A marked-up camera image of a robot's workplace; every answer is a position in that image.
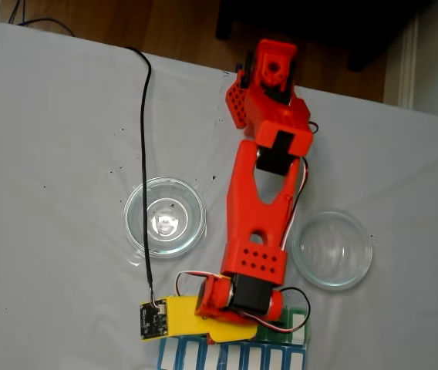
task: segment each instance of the glass bowl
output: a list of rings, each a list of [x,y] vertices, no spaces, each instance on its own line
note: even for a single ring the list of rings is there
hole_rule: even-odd
[[[126,202],[126,233],[142,254],[143,207],[140,185]],[[205,231],[204,202],[193,187],[171,177],[147,181],[147,234],[151,257],[175,257],[190,250]]]
[[[291,255],[310,282],[331,291],[357,284],[372,262],[372,242],[361,223],[342,210],[307,217],[292,238]]]

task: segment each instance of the ventilation hole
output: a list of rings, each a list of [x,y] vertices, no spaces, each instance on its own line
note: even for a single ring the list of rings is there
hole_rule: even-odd
[[[279,64],[277,64],[276,62],[268,63],[268,70],[272,73],[276,73],[279,70]]]

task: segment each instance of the table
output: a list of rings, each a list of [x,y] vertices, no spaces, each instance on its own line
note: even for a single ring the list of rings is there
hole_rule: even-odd
[[[234,74],[149,57],[149,175],[187,181],[207,206],[200,247],[152,261],[156,292],[166,295],[180,270],[219,270],[242,132],[224,104]],[[143,259],[123,229],[123,206],[141,181],[146,72],[125,49],[0,24],[0,368],[156,364],[157,342],[140,342]],[[369,275],[346,293],[311,286],[289,261],[286,284],[312,301],[308,367],[437,369],[438,117],[297,94],[321,127],[298,221],[341,208],[374,243]],[[258,186],[269,194],[275,185]],[[198,284],[184,279],[184,290]]]

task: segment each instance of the blue and white object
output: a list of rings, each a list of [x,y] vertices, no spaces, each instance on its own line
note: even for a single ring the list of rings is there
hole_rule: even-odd
[[[158,370],[305,370],[306,351],[299,345],[236,341],[207,345],[205,337],[164,338]]]

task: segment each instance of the robotic arm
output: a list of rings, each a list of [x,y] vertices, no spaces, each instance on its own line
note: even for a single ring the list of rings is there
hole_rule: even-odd
[[[294,45],[260,41],[227,91],[234,124],[251,139],[240,143],[227,193],[223,276],[207,276],[196,315],[238,324],[250,324],[253,318],[275,321],[281,316],[282,295],[274,288],[284,284],[293,193],[300,158],[313,139],[310,112],[294,92],[295,53]],[[255,167],[285,178],[270,204],[258,198]],[[261,243],[252,241],[252,236]]]

